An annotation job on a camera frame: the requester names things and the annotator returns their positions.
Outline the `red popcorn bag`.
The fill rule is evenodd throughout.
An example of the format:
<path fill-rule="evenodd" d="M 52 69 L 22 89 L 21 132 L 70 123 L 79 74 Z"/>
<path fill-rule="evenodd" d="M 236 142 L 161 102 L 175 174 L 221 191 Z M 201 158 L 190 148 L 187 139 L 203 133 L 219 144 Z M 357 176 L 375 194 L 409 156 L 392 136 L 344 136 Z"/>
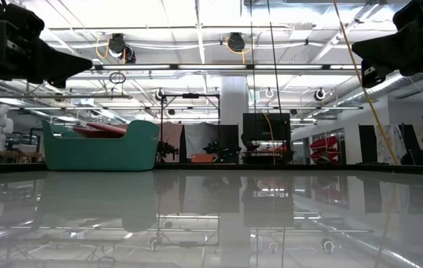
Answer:
<path fill-rule="evenodd" d="M 124 135 L 127 132 L 127 130 L 122 128 L 122 127 L 117 127 L 117 126 L 113 126 L 113 125 L 110 125 L 110 124 L 89 122 L 86 125 L 88 127 L 92 127 L 92 128 L 97 129 L 97 130 L 108 131 L 108 132 L 116 133 L 116 134 Z"/>
<path fill-rule="evenodd" d="M 72 129 L 86 138 L 121 138 L 124 136 L 123 133 L 116 133 L 108 130 L 96 130 L 78 126 Z"/>

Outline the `teal plastic basket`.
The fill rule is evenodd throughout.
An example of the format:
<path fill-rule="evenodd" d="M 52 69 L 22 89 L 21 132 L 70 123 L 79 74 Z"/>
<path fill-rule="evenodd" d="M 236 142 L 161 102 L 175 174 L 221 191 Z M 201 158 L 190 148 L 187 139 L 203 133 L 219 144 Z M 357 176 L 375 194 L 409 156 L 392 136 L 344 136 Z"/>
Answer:
<path fill-rule="evenodd" d="M 145 171 L 155 165 L 159 127 L 132 121 L 120 138 L 56 137 L 42 122 L 45 163 L 55 171 Z"/>

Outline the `background wooden table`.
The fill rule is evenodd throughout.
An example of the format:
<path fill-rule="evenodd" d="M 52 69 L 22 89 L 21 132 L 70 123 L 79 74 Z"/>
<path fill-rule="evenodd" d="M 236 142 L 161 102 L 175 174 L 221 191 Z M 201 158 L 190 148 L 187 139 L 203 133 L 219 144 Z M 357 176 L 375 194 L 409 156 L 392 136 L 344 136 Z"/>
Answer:
<path fill-rule="evenodd" d="M 30 164 L 41 162 L 42 158 L 43 155 L 38 152 L 0 151 L 0 164 Z"/>

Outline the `red shelving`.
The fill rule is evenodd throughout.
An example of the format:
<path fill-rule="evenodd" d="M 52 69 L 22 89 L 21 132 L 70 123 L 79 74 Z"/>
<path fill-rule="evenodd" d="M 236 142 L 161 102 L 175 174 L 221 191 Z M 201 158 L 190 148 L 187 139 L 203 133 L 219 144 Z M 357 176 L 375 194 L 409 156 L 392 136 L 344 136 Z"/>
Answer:
<path fill-rule="evenodd" d="M 319 160 L 329 160 L 336 162 L 340 151 L 337 149 L 338 138 L 330 136 L 327 138 L 320 138 L 310 145 L 311 160 L 318 162 Z"/>

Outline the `black monitor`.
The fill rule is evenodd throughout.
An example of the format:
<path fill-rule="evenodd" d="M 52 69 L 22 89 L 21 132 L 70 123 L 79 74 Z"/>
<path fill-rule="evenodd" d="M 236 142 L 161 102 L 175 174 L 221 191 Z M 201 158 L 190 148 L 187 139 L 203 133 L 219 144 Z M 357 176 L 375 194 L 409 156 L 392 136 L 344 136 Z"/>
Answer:
<path fill-rule="evenodd" d="M 244 113 L 244 141 L 289 141 L 290 115 L 284 113 Z"/>

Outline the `long ceiling light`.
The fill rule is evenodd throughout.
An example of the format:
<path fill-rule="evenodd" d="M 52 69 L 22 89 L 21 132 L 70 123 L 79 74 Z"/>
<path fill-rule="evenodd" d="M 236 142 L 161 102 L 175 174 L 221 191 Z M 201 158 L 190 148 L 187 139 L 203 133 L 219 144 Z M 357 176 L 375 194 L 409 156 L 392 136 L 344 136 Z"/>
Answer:
<path fill-rule="evenodd" d="M 149 64 L 149 65 L 93 65 L 94 70 L 135 71 L 135 70 L 322 70 L 323 65 L 270 65 L 270 64 Z"/>

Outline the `orange box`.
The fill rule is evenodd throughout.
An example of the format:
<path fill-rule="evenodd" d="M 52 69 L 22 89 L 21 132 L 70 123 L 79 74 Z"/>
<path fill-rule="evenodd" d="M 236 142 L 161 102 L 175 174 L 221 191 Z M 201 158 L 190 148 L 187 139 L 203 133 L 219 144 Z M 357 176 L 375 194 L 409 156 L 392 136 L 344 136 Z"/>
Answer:
<path fill-rule="evenodd" d="M 192 154 L 191 162 L 192 163 L 212 163 L 214 161 L 213 154 Z"/>

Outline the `black frame stand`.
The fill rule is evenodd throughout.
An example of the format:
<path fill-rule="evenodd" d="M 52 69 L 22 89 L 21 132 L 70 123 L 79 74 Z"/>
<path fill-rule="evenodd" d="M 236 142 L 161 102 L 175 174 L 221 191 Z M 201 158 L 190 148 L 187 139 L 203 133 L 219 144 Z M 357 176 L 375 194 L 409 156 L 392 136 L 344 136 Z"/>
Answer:
<path fill-rule="evenodd" d="M 221 111 L 220 111 L 220 94 L 215 95 L 209 95 L 209 94 L 198 94 L 198 93 L 184 93 L 184 94 L 164 94 L 162 97 L 162 100 L 160 101 L 160 141 L 159 146 L 160 148 L 157 150 L 157 159 L 158 162 L 163 163 L 165 161 L 165 156 L 167 154 L 171 154 L 173 157 L 176 155 L 176 151 L 173 152 L 168 151 L 165 149 L 165 142 L 163 141 L 163 122 L 164 122 L 164 111 L 168 109 L 168 106 L 174 102 L 176 98 L 182 98 L 182 99 L 198 99 L 198 98 L 205 98 L 206 100 L 210 101 L 210 98 L 217 98 L 217 105 L 214 103 L 211 103 L 213 107 L 217 110 L 217 119 L 215 119 L 216 122 L 218 122 L 218 125 L 220 125 L 220 119 L 221 119 Z M 207 153 L 207 154 L 213 154 L 214 155 L 214 161 L 212 163 L 215 163 L 218 160 L 217 153 Z"/>

